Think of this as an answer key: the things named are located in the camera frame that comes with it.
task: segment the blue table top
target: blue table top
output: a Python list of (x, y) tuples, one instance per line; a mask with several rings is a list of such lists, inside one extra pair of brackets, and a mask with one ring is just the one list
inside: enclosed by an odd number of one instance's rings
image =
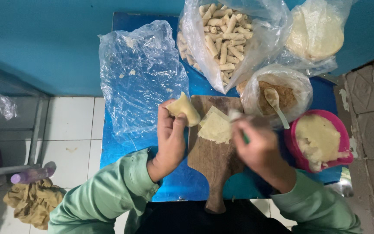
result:
[[(173, 28), (173, 38), (176, 40), (177, 34), (177, 17), (159, 16), (159, 15), (129, 15), (127, 13), (113, 14), (112, 30), (133, 31), (144, 24), (151, 23), (154, 20), (166, 20)], [(204, 76), (192, 69), (183, 61), (184, 68), (189, 77), (190, 95), (215, 95), (239, 97), (236, 89), (231, 89), (226, 95), (215, 91)], [(319, 77), (310, 79), (313, 86), (314, 99), (311, 109), (325, 109), (337, 114), (335, 96), (333, 93), (333, 83), (328, 82)], [(116, 162), (120, 157), (141, 148), (137, 148), (137, 144), (141, 142), (117, 142), (113, 136), (112, 119), (105, 109), (105, 123), (103, 126), (102, 155), (101, 168)], [(188, 130), (184, 131), (184, 137), (188, 141)], [(278, 132), (280, 151), (282, 157), (291, 165), (295, 166), (295, 160), (289, 153), (284, 143), (283, 131)], [(151, 146), (153, 155), (158, 151), (157, 143)], [(342, 167), (332, 167), (323, 170), (320, 173), (306, 174), (325, 184), (333, 183), (340, 180)], [(272, 193), (272, 187), (253, 173), (249, 168), (245, 168), (243, 173), (236, 174), (229, 178), (223, 188), (223, 197), (232, 199), (255, 199), (267, 198)], [(165, 177), (162, 181), (161, 188), (153, 196), (154, 202), (177, 201), (177, 200), (206, 200), (209, 195), (209, 184), (200, 172), (187, 166), (187, 154), (178, 168), (173, 173)]]

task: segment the green sleeve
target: green sleeve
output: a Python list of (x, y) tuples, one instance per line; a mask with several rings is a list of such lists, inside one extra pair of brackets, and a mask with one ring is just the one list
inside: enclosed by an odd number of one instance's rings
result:
[(50, 213), (48, 233), (114, 233), (116, 217), (122, 213), (142, 215), (159, 188), (151, 181), (147, 160), (146, 149), (129, 154), (66, 193)]
[(272, 196), (286, 219), (297, 221), (294, 233), (360, 234), (360, 220), (343, 197), (297, 171), (297, 182), (289, 193)]

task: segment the wooden cutting board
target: wooden cutting board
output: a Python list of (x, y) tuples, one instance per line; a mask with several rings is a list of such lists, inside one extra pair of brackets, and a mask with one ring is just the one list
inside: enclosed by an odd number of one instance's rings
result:
[[(243, 112), (238, 97), (193, 95), (191, 103), (201, 118), (211, 106), (215, 106), (226, 115), (230, 107)], [(236, 156), (232, 139), (229, 144), (216, 144), (214, 141), (198, 137), (200, 129), (201, 126), (197, 125), (189, 130), (187, 165), (202, 173), (209, 182), (209, 197), (205, 210), (212, 214), (222, 214), (226, 211), (223, 203), (223, 186), (229, 177), (243, 172), (244, 164)]]

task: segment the pink bowl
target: pink bowl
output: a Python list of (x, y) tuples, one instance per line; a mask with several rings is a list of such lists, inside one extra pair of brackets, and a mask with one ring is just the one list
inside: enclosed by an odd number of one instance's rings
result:
[(350, 152), (350, 141), (349, 141), (349, 134), (347, 133), (346, 127), (344, 126), (343, 122), (335, 116), (333, 113), (322, 110), (322, 109), (312, 109), (304, 114), (302, 114), (298, 119), (296, 119), (294, 122), (292, 122), (290, 125), (290, 128), (288, 130), (284, 131), (285, 136), (285, 145), (287, 146), (288, 150), (291, 152), (291, 154), (294, 156), (295, 161), (297, 163), (297, 168), (303, 169), (310, 173), (316, 173), (310, 170), (308, 164), (308, 160), (304, 157), (303, 153), (301, 152), (300, 148), (298, 147), (297, 139), (295, 137), (295, 128), (297, 126), (297, 123), (299, 119), (307, 114), (318, 114), (321, 117), (324, 117), (334, 125), (336, 130), (340, 132), (340, 147), (339, 152), (349, 152), (349, 156), (346, 158), (339, 158), (334, 161), (326, 162), (328, 164), (328, 167), (334, 167), (338, 165), (348, 165), (353, 161), (353, 154)]

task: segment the hand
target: hand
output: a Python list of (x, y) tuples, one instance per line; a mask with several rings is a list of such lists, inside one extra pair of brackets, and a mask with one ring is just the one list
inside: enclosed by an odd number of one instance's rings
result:
[(185, 114), (180, 114), (175, 119), (170, 116), (165, 108), (174, 102), (170, 99), (158, 107), (158, 153), (147, 162), (147, 170), (153, 182), (169, 175), (181, 163), (186, 148), (184, 140), (184, 128), (187, 124)]
[[(238, 157), (254, 172), (281, 193), (291, 191), (296, 182), (294, 168), (280, 155), (278, 137), (267, 126), (253, 127), (247, 120), (238, 120), (232, 126), (232, 138)], [(243, 140), (243, 134), (249, 144)]]

